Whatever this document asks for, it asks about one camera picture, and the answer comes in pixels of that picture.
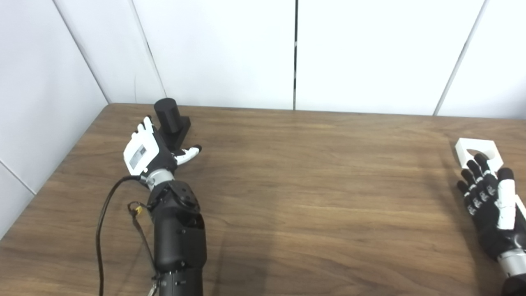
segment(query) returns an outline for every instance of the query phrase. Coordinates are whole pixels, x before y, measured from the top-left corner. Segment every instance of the black cable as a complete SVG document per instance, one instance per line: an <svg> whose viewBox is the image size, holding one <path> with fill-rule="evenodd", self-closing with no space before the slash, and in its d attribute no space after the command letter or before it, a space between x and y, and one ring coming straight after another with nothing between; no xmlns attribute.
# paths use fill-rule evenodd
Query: black cable
<svg viewBox="0 0 526 296"><path fill-rule="evenodd" d="M102 223L104 222L104 216L106 215L106 210L108 209L109 201L112 199L113 194L117 190L117 188L125 181L135 180L139 181L140 176L125 176L122 177L115 185L113 185L113 188L109 191L108 197L106 198L106 201L104 202L104 205L102 207L102 210L100 211L100 217L97 224L97 232L95 234L95 248L97 249L97 261L99 266L99 296L104 295L104 269L103 269L103 263L102 263L102 252L100 250L100 229L102 228Z"/></svg>
<svg viewBox="0 0 526 296"><path fill-rule="evenodd" d="M132 221L133 225L135 226L135 229L137 230L137 232L140 234L140 238L143 241L143 244L144 244L144 246L146 248L146 252L148 252L148 256L150 258L151 269L155 273L154 279L157 280L159 278L159 271L155 268L154 256L151 253L150 246L148 245L148 241L146 240L146 236L144 235L143 228L140 226L139 221L137 220L137 215L139 213L137 212L136 209L132 209L131 208L132 204L138 204L139 206L144 208L146 211L148 211L148 214L150 214L150 217L151 217L150 209L149 209L148 206L146 206L145 204L143 204L141 202L138 202L138 201L132 201L132 202L128 203L128 212L132 216L131 217L131 219L132 219L131 221Z"/></svg>

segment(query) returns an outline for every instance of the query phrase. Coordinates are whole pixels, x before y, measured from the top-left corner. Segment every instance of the white wall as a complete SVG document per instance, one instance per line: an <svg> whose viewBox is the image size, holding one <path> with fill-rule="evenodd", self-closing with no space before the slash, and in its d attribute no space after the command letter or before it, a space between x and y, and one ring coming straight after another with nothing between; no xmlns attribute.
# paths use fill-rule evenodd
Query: white wall
<svg viewBox="0 0 526 296"><path fill-rule="evenodd" d="M108 100L166 96L132 0L55 0Z"/></svg>
<svg viewBox="0 0 526 296"><path fill-rule="evenodd" d="M301 0L299 110L431 115L482 0Z"/></svg>
<svg viewBox="0 0 526 296"><path fill-rule="evenodd" d="M134 1L179 104L292 109L294 0Z"/></svg>
<svg viewBox="0 0 526 296"><path fill-rule="evenodd" d="M106 104L51 0L0 1L0 237Z"/></svg>
<svg viewBox="0 0 526 296"><path fill-rule="evenodd" d="M526 119L526 1L489 2L439 115Z"/></svg>

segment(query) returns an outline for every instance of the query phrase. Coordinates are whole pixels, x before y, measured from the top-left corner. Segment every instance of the wooden table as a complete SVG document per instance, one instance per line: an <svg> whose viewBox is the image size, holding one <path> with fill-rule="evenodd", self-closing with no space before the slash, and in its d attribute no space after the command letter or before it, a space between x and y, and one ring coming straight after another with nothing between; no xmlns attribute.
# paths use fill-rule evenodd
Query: wooden table
<svg viewBox="0 0 526 296"><path fill-rule="evenodd" d="M176 178L207 227L208 296L499 295L454 188L459 137L495 140L526 196L526 122L181 107L199 157ZM122 151L150 105L106 107L0 241L1 295L95 295L95 227ZM152 276L123 184L103 228L106 295ZM153 228L141 218L150 242Z"/></svg>

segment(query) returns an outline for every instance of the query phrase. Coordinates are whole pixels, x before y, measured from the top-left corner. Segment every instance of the white 3d-printed object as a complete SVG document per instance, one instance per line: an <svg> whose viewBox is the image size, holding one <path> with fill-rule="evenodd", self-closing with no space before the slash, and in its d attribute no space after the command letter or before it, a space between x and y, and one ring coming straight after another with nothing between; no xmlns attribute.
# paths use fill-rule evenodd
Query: white 3d-printed object
<svg viewBox="0 0 526 296"><path fill-rule="evenodd" d="M484 153L489 158L488 166L492 172L498 171L504 164L494 141L459 138L455 149L457 150L460 166L463 169L468 169L467 163L473 159L473 155L468 152L468 149Z"/></svg>

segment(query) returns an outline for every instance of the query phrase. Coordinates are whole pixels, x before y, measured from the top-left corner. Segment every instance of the robotic hand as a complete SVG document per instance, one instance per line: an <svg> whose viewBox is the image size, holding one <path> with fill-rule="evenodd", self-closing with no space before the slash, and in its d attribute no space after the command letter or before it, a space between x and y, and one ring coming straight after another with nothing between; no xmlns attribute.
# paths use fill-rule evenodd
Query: robotic hand
<svg viewBox="0 0 526 296"><path fill-rule="evenodd" d="M130 174L140 176L150 189L146 208L154 223L153 261L159 295L202 296L205 223L190 186L174 179L177 165L195 157L201 146L170 151L149 116L131 137L124 160ZM157 290L156 284L150 294Z"/></svg>
<svg viewBox="0 0 526 296"><path fill-rule="evenodd" d="M484 252L498 261L508 277L503 296L526 295L526 220L524 205L515 194L511 169L502 168L497 177L482 154L468 162L457 187L464 194L464 205Z"/></svg>

